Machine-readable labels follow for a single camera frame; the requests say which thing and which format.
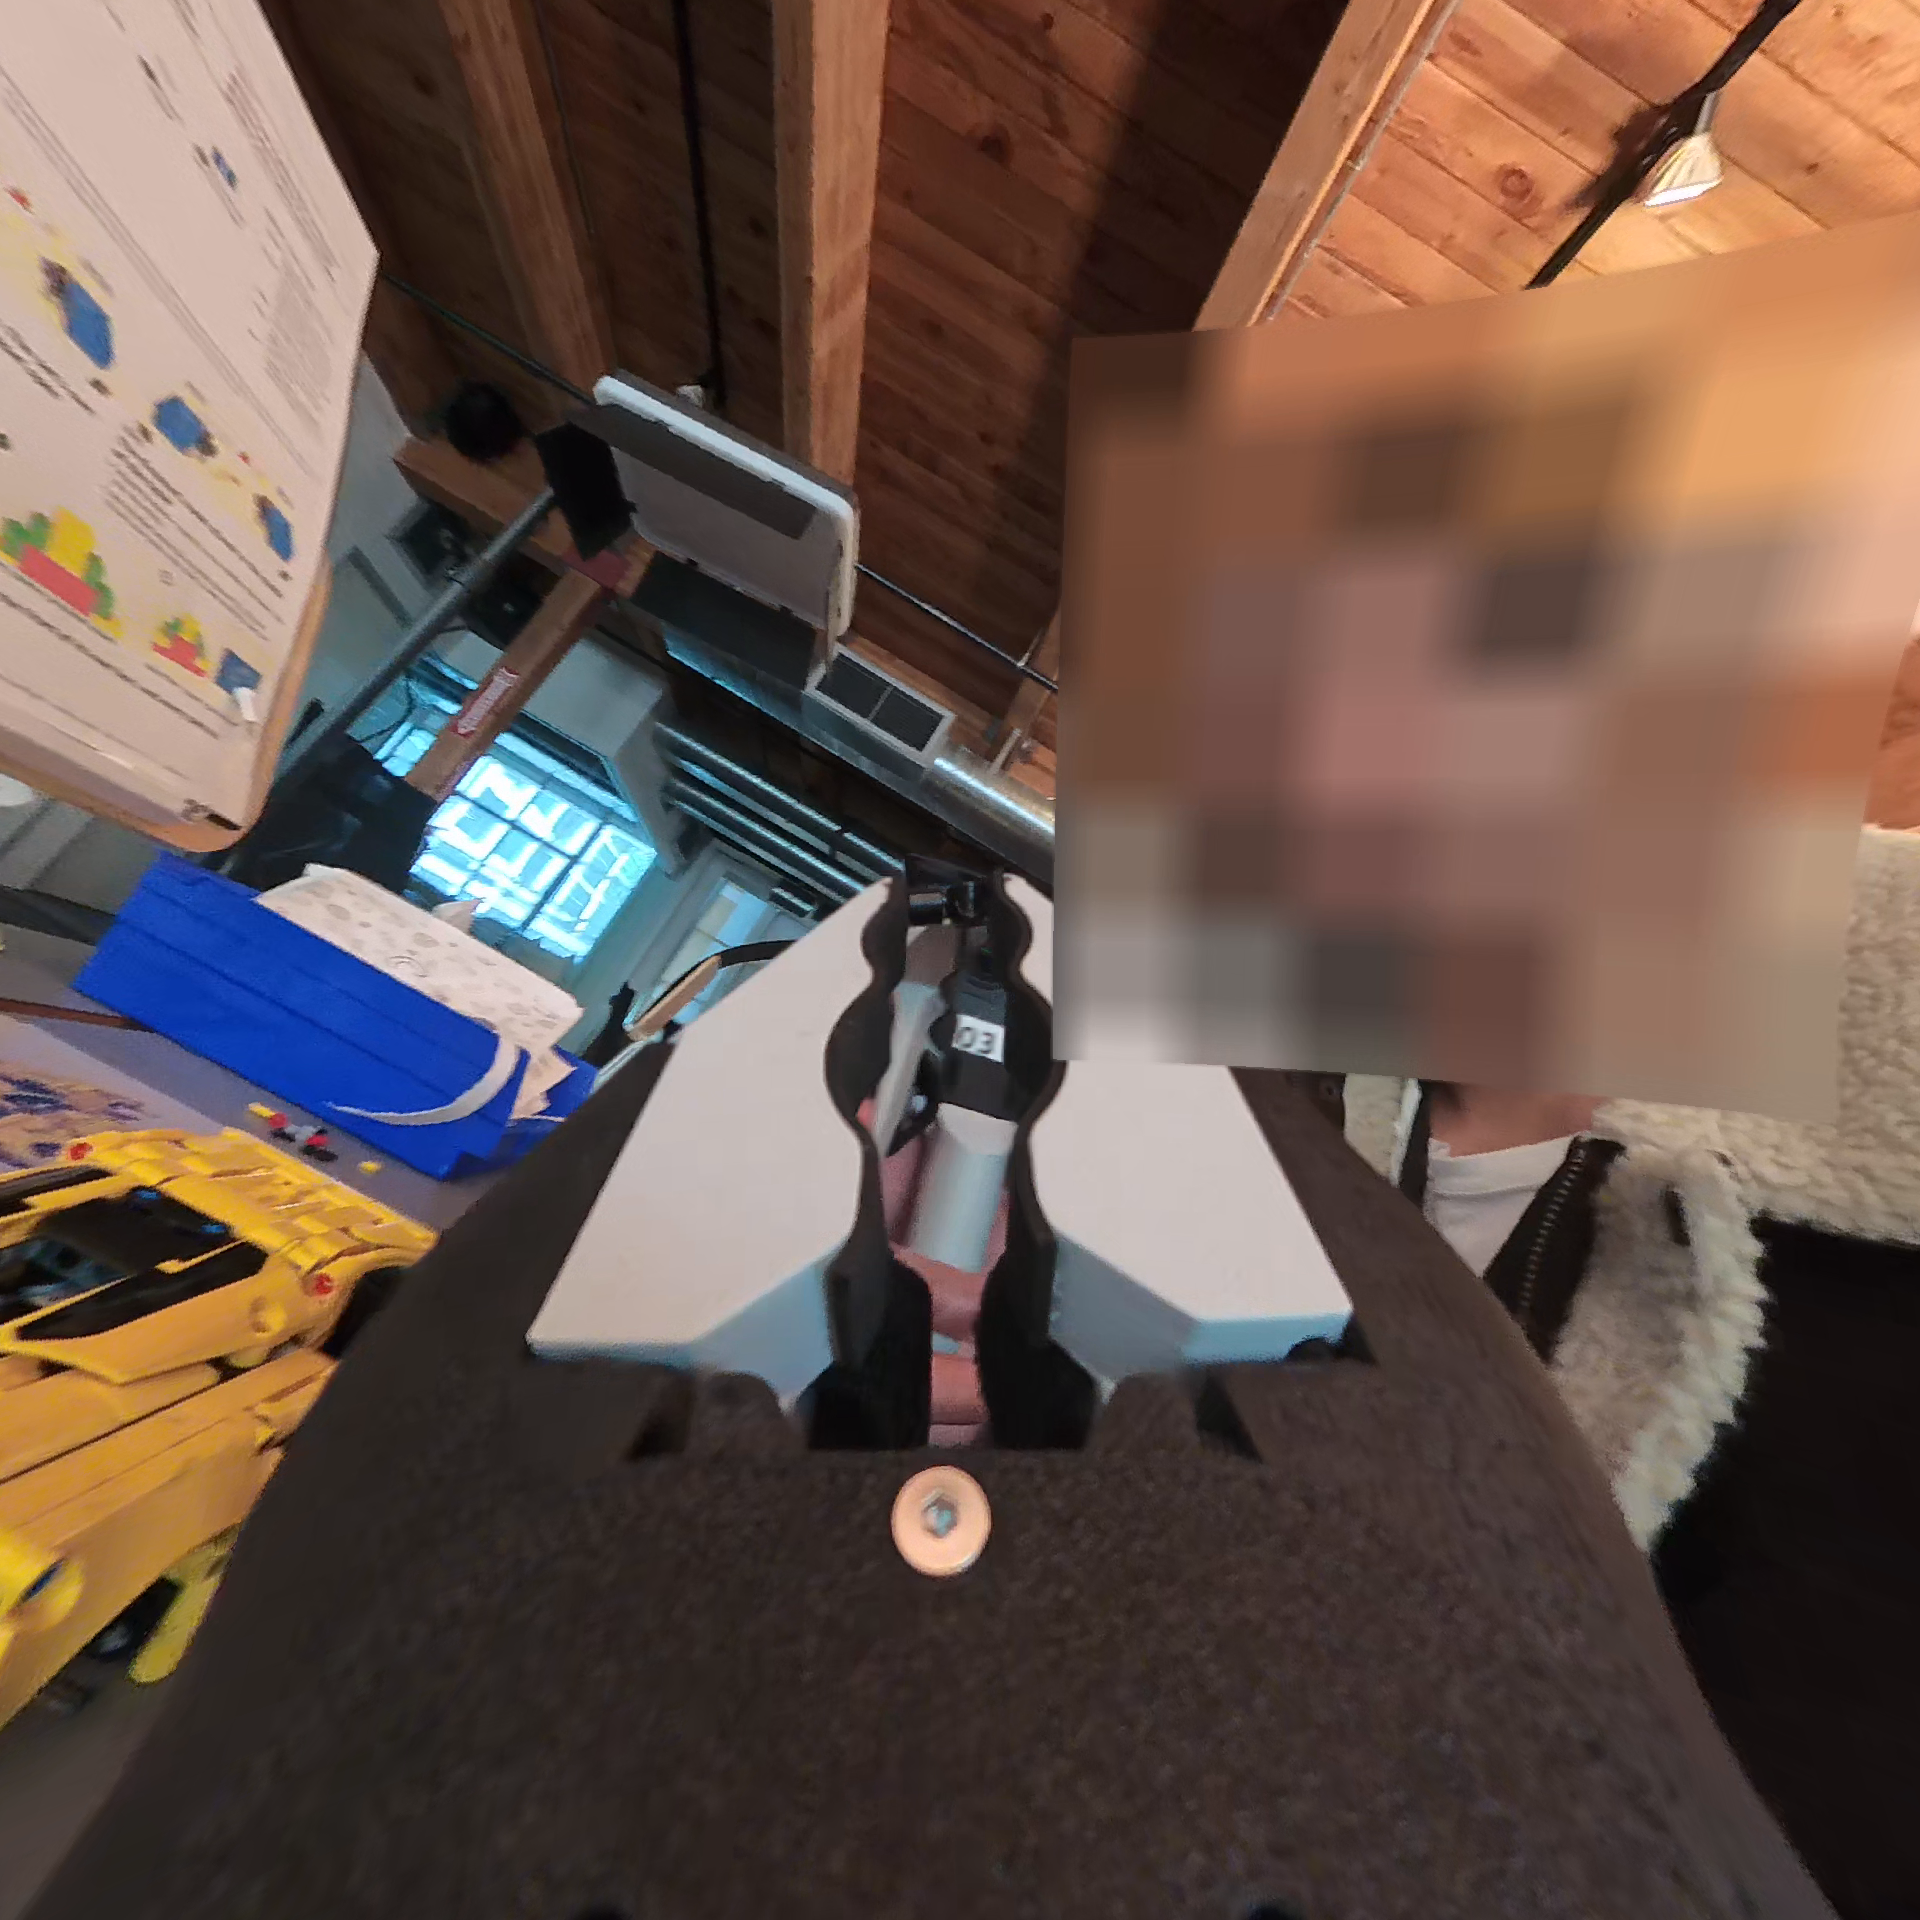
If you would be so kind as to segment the ceiling track light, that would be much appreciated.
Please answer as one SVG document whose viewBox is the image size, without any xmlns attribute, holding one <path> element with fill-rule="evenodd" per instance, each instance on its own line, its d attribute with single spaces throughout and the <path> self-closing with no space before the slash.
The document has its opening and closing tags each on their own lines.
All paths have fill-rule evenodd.
<svg viewBox="0 0 1920 1920">
<path fill-rule="evenodd" d="M 1670 105 L 1648 144 L 1632 200 L 1648 211 L 1680 208 L 1713 192 L 1720 183 L 1720 152 L 1713 118 L 1720 91 L 1696 89 Z"/>
</svg>

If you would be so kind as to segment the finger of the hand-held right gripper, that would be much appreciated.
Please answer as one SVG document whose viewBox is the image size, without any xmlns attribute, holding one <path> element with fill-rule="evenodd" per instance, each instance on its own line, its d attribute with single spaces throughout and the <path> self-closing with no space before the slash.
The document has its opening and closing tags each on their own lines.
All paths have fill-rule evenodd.
<svg viewBox="0 0 1920 1920">
<path fill-rule="evenodd" d="M 903 977 L 895 985 L 887 1059 L 872 1092 L 872 1143 L 881 1155 L 895 1151 L 895 1136 L 939 1013 L 939 983 Z"/>
</svg>

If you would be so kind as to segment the small loose brick pieces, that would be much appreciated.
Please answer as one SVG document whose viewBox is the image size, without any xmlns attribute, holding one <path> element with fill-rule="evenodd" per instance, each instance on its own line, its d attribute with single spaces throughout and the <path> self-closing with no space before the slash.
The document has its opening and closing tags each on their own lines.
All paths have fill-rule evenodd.
<svg viewBox="0 0 1920 1920">
<path fill-rule="evenodd" d="M 283 1159 L 347 1184 L 368 1184 L 391 1169 L 384 1159 L 350 1151 L 351 1141 L 336 1136 L 321 1119 L 302 1119 L 264 1099 L 247 1103 L 247 1127 L 260 1144 Z"/>
</svg>

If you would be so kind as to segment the yellow toy car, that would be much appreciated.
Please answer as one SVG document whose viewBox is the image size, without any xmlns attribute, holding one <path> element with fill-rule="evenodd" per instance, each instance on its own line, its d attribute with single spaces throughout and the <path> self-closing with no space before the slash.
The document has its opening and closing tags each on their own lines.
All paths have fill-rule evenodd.
<svg viewBox="0 0 1920 1920">
<path fill-rule="evenodd" d="M 3 1720 L 181 1665 L 302 1419 L 436 1246 L 237 1131 L 80 1136 L 3 1182 Z"/>
</svg>

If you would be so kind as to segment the person's right hand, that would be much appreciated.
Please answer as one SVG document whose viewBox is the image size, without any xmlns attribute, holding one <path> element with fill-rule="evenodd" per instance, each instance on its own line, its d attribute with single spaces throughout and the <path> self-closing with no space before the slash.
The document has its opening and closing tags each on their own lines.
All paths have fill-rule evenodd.
<svg viewBox="0 0 1920 1920">
<path fill-rule="evenodd" d="M 968 1448 L 987 1430 L 973 1331 L 992 1261 L 1000 1252 L 1003 1215 L 997 1219 L 984 1263 L 955 1267 L 917 1252 L 907 1243 L 907 1229 L 918 1206 L 925 1155 L 928 1141 L 915 1139 L 881 1164 L 881 1209 L 895 1260 L 928 1286 L 932 1332 L 928 1440 L 936 1448 Z"/>
</svg>

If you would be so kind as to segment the metal air duct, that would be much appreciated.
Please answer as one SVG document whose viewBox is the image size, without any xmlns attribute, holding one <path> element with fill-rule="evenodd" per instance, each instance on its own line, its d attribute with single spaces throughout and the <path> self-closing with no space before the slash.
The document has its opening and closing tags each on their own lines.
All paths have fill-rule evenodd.
<svg viewBox="0 0 1920 1920">
<path fill-rule="evenodd" d="M 1051 892 L 1051 799 L 967 750 L 951 709 L 835 645 L 807 673 L 800 719 L 807 735 Z"/>
</svg>

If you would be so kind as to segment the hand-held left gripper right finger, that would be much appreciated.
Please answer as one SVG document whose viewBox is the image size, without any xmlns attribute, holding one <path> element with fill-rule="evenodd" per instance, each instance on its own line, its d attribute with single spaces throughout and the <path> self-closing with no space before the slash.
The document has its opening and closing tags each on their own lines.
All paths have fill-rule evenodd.
<svg viewBox="0 0 1920 1920">
<path fill-rule="evenodd" d="M 1005 1068 L 1021 1102 L 980 1300 L 997 1448 L 1081 1448 L 1132 1381 L 1352 1359 L 1352 1297 L 1231 1072 L 1057 1053 L 1053 908 L 998 880 Z"/>
</svg>

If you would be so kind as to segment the person's fleece jacket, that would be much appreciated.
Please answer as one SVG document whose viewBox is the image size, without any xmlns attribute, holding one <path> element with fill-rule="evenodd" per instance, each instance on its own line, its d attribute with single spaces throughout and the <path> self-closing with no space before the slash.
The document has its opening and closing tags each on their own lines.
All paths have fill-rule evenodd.
<svg viewBox="0 0 1920 1920">
<path fill-rule="evenodd" d="M 1339 1073 L 1533 1349 L 1838 1915 L 1917 1913 L 1917 844 L 1862 827 L 1828 1121 Z"/>
</svg>

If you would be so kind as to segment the glass block window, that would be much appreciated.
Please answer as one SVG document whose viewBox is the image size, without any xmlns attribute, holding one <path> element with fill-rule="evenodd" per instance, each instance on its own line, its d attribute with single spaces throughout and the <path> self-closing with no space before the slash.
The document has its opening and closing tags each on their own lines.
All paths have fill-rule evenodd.
<svg viewBox="0 0 1920 1920">
<path fill-rule="evenodd" d="M 430 816 L 407 888 L 425 904 L 470 904 L 493 942 L 581 965 L 655 862 L 648 832 L 605 789 L 488 752 Z"/>
</svg>

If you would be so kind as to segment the white patterned paper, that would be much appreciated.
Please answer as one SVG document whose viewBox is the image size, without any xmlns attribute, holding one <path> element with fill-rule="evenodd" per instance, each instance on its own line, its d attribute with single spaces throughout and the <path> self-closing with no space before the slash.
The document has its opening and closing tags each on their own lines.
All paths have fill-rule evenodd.
<svg viewBox="0 0 1920 1920">
<path fill-rule="evenodd" d="M 307 868 L 255 904 L 529 1053 L 559 1046 L 584 1013 L 541 974 L 350 871 Z"/>
</svg>

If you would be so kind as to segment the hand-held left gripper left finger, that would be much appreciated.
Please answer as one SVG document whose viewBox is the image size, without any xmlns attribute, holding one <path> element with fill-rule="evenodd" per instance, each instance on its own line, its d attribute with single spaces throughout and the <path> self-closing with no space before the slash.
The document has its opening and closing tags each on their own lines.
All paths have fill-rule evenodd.
<svg viewBox="0 0 1920 1920">
<path fill-rule="evenodd" d="M 905 880 L 867 887 L 665 1048 L 527 1328 L 543 1359 L 752 1375 L 819 1445 L 928 1440 L 929 1308 L 872 1143 Z"/>
</svg>

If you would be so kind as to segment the white ceiling-mounted device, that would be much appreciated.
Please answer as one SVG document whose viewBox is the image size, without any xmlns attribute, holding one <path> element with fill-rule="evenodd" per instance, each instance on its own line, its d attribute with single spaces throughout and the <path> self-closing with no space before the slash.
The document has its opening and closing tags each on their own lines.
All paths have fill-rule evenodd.
<svg viewBox="0 0 1920 1920">
<path fill-rule="evenodd" d="M 848 632 L 856 497 L 692 399 L 601 375 L 534 435 L 582 560 L 652 550 L 635 593 L 665 631 L 785 687 Z"/>
</svg>

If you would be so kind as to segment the blue plastic bin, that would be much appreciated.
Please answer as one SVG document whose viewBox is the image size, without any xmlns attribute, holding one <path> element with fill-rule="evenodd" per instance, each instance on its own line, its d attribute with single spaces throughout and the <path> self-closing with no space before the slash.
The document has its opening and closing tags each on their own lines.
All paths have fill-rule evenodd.
<svg viewBox="0 0 1920 1920">
<path fill-rule="evenodd" d="M 148 865 L 78 989 L 433 1182 L 518 1161 L 595 1083 L 559 1052 L 557 1081 L 520 1102 L 525 1044 L 177 854 Z"/>
</svg>

